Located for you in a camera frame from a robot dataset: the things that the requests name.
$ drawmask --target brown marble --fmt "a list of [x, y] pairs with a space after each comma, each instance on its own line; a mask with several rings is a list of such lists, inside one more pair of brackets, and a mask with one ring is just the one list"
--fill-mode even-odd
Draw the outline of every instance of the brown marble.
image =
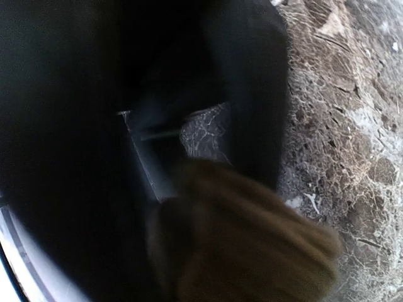
[[[333, 302], [403, 301], [403, 2], [273, 1], [291, 36], [280, 194], [340, 232]], [[183, 129], [225, 160], [225, 105]]]

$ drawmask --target brown glove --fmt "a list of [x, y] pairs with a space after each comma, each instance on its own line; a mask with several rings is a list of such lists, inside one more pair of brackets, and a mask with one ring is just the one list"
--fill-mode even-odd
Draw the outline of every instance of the brown glove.
[[263, 185], [191, 160], [178, 189], [149, 223], [149, 255], [168, 300], [311, 302], [335, 283], [337, 236]]

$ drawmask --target dark fabric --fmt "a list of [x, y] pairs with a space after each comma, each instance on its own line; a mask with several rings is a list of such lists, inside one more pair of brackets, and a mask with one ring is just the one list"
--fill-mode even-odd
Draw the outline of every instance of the dark fabric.
[[161, 121], [229, 101], [233, 163], [275, 183], [283, 25], [268, 0], [220, 5], [201, 13], [204, 1], [0, 3], [0, 190], [94, 301], [150, 301], [153, 291], [144, 194], [113, 117], [126, 100], [155, 100]]

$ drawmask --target marble surface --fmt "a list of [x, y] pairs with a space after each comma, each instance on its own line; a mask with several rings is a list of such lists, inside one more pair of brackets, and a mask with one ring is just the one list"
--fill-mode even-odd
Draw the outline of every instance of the marble surface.
[[[402, 302], [403, 1], [273, 3], [291, 38], [280, 194], [340, 232], [328, 301]], [[189, 154], [225, 160], [225, 108], [184, 127]]]

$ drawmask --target gloved hand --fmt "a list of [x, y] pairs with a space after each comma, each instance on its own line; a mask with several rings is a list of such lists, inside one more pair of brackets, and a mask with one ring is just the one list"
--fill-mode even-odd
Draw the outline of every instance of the gloved hand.
[[336, 282], [336, 234], [263, 185], [191, 160], [178, 191], [148, 224], [150, 261], [168, 300], [313, 302]]

